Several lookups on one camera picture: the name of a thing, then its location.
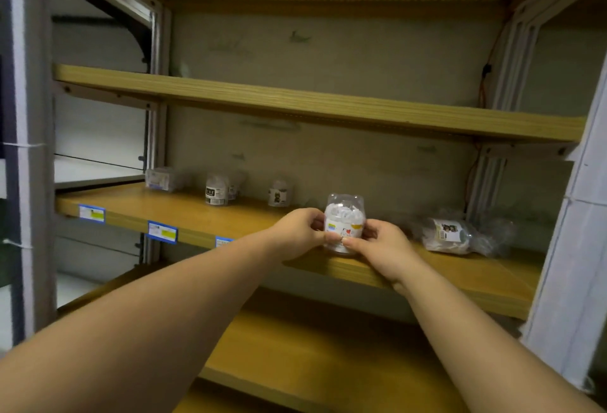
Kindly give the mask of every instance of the price tag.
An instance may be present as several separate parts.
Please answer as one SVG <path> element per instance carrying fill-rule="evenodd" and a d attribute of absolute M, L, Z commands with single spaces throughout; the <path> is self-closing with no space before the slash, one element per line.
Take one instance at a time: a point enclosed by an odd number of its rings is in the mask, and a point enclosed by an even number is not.
<path fill-rule="evenodd" d="M 232 242 L 233 239 L 228 239 L 227 237 L 219 237 L 215 236 L 215 248 L 220 247 L 224 244 Z"/>
<path fill-rule="evenodd" d="M 162 240 L 169 244 L 177 243 L 177 228 L 174 226 L 148 221 L 148 237 L 156 240 Z"/>
<path fill-rule="evenodd" d="M 95 221 L 97 223 L 105 223 L 106 222 L 106 210 L 101 207 L 95 207 L 94 205 L 84 205 L 81 203 L 79 205 L 80 208 L 80 218 Z"/>

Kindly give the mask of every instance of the hand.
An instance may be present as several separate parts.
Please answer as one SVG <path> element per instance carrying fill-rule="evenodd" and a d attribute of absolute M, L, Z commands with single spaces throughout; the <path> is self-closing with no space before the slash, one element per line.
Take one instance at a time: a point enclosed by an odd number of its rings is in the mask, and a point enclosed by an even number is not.
<path fill-rule="evenodd" d="M 371 266 L 392 284 L 402 285 L 406 262 L 417 256 L 406 235 L 387 221 L 369 219 L 362 239 L 346 237 L 342 243 L 364 255 Z"/>
<path fill-rule="evenodd" d="M 338 233 L 325 232 L 325 214 L 318 209 L 297 209 L 268 231 L 282 250 L 281 261 L 297 258 L 324 243 L 339 242 Z"/>

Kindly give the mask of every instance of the barcode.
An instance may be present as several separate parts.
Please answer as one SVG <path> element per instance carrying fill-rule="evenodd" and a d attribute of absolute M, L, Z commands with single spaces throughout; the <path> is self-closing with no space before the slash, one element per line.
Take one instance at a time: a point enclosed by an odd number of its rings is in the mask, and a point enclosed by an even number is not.
<path fill-rule="evenodd" d="M 206 202 L 211 205 L 224 205 L 225 199 L 210 199 L 209 197 L 206 199 Z"/>

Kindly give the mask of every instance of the forearm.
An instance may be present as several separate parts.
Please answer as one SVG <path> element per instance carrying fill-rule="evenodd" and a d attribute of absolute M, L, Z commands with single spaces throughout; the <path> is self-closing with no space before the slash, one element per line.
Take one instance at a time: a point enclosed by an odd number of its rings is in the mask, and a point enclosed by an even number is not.
<path fill-rule="evenodd" d="M 273 242 L 252 234 L 51 325 L 0 364 L 0 411 L 171 411 L 279 260 Z"/>
<path fill-rule="evenodd" d="M 400 282 L 473 413 L 602 411 L 417 255 Z"/>

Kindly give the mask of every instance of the plastic packaging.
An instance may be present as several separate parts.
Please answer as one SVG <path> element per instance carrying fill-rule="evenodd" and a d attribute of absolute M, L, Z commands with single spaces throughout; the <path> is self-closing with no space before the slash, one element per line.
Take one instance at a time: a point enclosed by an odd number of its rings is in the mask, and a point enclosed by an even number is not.
<path fill-rule="evenodd" d="M 155 190 L 178 191 L 185 185 L 184 175 L 171 167 L 156 167 L 146 170 L 146 187 Z"/>
<path fill-rule="evenodd" d="M 209 205 L 227 205 L 230 179 L 219 173 L 209 173 L 206 177 L 206 199 Z"/>
<path fill-rule="evenodd" d="M 478 229 L 463 220 L 439 217 L 418 219 L 409 227 L 431 252 L 452 255 L 476 252 L 489 258 L 506 256 L 516 234 L 514 224 L 502 218 L 487 218 Z"/>
<path fill-rule="evenodd" d="M 238 170 L 230 175 L 230 185 L 228 186 L 228 200 L 235 201 L 240 195 L 240 188 L 247 179 L 246 172 Z"/>
<path fill-rule="evenodd" d="M 293 185 L 285 179 L 272 181 L 268 190 L 268 205 L 270 207 L 288 207 L 293 197 Z"/>
<path fill-rule="evenodd" d="M 342 237 L 361 237 L 365 225 L 365 202 L 362 196 L 349 194 L 329 195 L 325 209 L 325 231 L 336 232 Z M 341 255 L 354 255 L 343 244 L 325 244 L 325 248 Z"/>

